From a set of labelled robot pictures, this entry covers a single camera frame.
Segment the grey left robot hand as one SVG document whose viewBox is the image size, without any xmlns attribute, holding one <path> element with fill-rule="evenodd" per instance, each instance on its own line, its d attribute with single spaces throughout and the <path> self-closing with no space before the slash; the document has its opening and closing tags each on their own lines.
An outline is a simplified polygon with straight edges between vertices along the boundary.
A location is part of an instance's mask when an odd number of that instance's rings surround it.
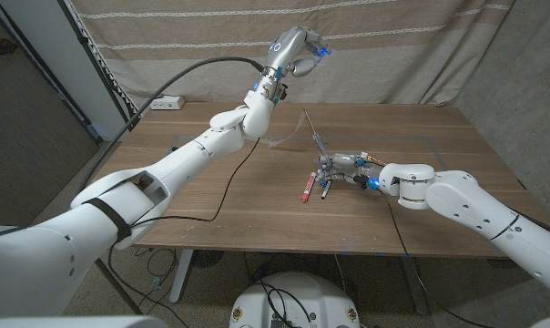
<svg viewBox="0 0 550 328">
<path fill-rule="evenodd" d="M 271 44 L 259 90 L 268 90 L 268 97 L 274 97 L 278 84 L 288 73 L 305 77 L 330 53 L 328 43 L 317 32 L 305 26 L 292 27 Z"/>
</svg>

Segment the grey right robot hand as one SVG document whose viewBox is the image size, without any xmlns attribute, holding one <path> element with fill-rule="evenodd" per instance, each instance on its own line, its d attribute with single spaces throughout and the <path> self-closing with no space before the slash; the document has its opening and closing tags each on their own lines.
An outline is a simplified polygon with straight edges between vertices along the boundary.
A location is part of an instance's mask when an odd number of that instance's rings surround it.
<svg viewBox="0 0 550 328">
<path fill-rule="evenodd" d="M 386 166 L 386 163 L 369 156 L 366 152 L 321 155 L 317 162 L 320 168 L 317 170 L 315 180 L 322 187 L 329 180 L 342 179 L 363 190 L 379 188 L 380 172 Z"/>
</svg>

